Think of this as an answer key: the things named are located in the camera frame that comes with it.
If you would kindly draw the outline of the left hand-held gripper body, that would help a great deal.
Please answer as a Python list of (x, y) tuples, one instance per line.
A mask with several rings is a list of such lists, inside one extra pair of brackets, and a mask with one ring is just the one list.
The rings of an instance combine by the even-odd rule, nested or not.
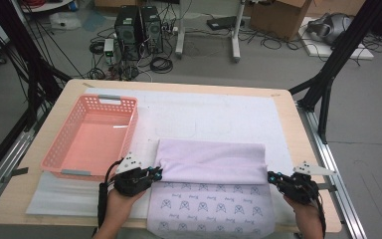
[(131, 152), (115, 170), (114, 188), (124, 196), (132, 197), (148, 189), (153, 180), (153, 168), (142, 168), (142, 163)]

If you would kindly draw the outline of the black computer tower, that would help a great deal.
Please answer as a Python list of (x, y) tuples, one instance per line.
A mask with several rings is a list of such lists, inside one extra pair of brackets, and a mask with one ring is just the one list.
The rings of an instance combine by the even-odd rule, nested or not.
[(124, 60), (139, 58), (138, 49), (142, 42), (142, 27), (139, 8), (135, 5), (122, 5), (114, 23), (116, 38)]
[(151, 54), (158, 54), (163, 51), (161, 35), (161, 20), (155, 6), (143, 6), (141, 8), (144, 40), (147, 51)]

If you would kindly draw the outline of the white metal stand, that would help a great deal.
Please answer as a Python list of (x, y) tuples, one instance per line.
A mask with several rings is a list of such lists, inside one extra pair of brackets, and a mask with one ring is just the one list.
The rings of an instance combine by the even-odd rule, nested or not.
[[(236, 23), (231, 31), (231, 43), (232, 43), (232, 59), (238, 63), (241, 60), (241, 51), (239, 45), (239, 32), (241, 28), (241, 20), (244, 15), (245, 5), (247, 0), (238, 0), (238, 11), (236, 14)], [(184, 17), (188, 8), (191, 6), (192, 0), (179, 0), (179, 18), (178, 21), (178, 32), (175, 47), (175, 56), (178, 59), (182, 58), (185, 42), (185, 27), (184, 27)]]

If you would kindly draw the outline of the clear plastic bag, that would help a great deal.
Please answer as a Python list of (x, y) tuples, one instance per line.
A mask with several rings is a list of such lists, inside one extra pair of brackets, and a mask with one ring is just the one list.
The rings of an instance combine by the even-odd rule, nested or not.
[(78, 15), (74, 12), (59, 12), (49, 16), (53, 29), (75, 30), (82, 27)]

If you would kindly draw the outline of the white grid mat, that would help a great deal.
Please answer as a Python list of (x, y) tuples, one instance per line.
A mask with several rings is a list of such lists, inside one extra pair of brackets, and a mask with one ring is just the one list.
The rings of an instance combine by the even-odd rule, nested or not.
[[(138, 121), (129, 152), (149, 166), (163, 138), (229, 143), (262, 143), (268, 169), (292, 169), (275, 96), (193, 94), (89, 88), (85, 94), (133, 97)], [(60, 178), (42, 170), (28, 213), (58, 216), (96, 215), (100, 181)]]

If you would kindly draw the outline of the small white electronic device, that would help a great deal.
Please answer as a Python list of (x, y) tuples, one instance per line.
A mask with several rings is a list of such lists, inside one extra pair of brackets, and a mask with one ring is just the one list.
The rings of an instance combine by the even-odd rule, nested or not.
[(114, 39), (105, 39), (104, 40), (103, 53), (104, 53), (106, 62), (109, 65), (113, 65), (115, 63)]

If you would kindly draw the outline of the person's right hand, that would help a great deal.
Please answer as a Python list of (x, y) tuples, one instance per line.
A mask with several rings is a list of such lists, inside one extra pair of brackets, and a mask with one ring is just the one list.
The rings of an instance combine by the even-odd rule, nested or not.
[(296, 225), (300, 231), (321, 230), (321, 222), (318, 210), (312, 205), (303, 205), (284, 197), (284, 200), (290, 205), (295, 214)]

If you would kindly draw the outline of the pink perforated plastic basket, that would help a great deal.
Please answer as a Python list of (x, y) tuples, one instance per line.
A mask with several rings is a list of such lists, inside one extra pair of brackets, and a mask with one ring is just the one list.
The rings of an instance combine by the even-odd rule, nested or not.
[(83, 94), (71, 108), (41, 169), (60, 178), (102, 181), (129, 153), (138, 121), (133, 97)]

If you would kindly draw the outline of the person's grey trousers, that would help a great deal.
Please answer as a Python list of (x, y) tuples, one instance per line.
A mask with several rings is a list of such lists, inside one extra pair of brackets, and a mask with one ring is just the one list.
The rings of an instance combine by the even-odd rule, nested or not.
[[(161, 239), (144, 229), (121, 229), (117, 239)], [(298, 239), (293, 233), (273, 233), (264, 239)]]

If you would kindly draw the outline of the person's left hand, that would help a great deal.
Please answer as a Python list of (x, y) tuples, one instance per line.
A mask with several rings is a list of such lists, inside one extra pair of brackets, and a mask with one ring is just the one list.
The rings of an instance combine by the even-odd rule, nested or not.
[(129, 218), (132, 206), (145, 194), (144, 191), (129, 197), (121, 195), (116, 189), (108, 194), (104, 225), (119, 229)]

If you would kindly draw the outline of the lilac printed towel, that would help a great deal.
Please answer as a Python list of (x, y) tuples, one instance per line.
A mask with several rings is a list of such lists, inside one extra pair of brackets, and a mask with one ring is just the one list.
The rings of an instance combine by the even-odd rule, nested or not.
[(263, 239), (275, 231), (265, 146), (163, 139), (147, 229), (162, 239)]

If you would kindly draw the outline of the white round table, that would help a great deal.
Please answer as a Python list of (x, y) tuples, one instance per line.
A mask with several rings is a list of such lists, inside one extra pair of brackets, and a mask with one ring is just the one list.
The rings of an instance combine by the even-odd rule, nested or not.
[(73, 0), (18, 0), (25, 13), (39, 13), (67, 7)]

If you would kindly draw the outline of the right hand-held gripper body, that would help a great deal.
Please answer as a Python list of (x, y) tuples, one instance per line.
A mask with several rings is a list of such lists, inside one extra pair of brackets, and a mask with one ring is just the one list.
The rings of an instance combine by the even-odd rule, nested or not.
[(319, 195), (318, 185), (311, 177), (313, 175), (334, 175), (335, 173), (335, 170), (303, 162), (293, 169), (291, 176), (278, 172), (277, 188), (286, 197), (306, 205), (317, 199)]

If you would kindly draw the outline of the aluminium rail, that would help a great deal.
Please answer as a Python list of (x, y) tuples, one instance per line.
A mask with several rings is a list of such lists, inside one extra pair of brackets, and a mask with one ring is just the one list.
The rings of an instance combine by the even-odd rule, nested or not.
[(18, 168), (34, 138), (33, 131), (22, 131), (9, 144), (9, 148), (4, 150), (4, 154), (0, 158), (0, 193), (13, 178), (11, 171)]
[(334, 205), (337, 207), (340, 224), (351, 239), (367, 239), (365, 230), (349, 196), (329, 144), (324, 143), (317, 132), (318, 119), (315, 113), (307, 112), (300, 107), (297, 107), (297, 111), (305, 126), (308, 137), (312, 140), (317, 161), (321, 166), (336, 171), (334, 175), (328, 175), (325, 179), (327, 183), (335, 185), (337, 188), (337, 191), (328, 192), (331, 195)]

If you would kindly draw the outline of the white flat board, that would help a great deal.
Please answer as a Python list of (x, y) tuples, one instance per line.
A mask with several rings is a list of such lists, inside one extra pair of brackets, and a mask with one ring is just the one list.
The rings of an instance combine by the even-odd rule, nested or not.
[[(302, 20), (297, 33), (298, 38), (311, 57), (328, 58), (332, 53), (331, 47), (319, 39), (315, 33), (306, 32), (309, 21), (311, 21), (310, 17)], [(363, 44), (359, 44), (351, 55), (352, 60), (372, 60), (373, 58), (373, 54)]]

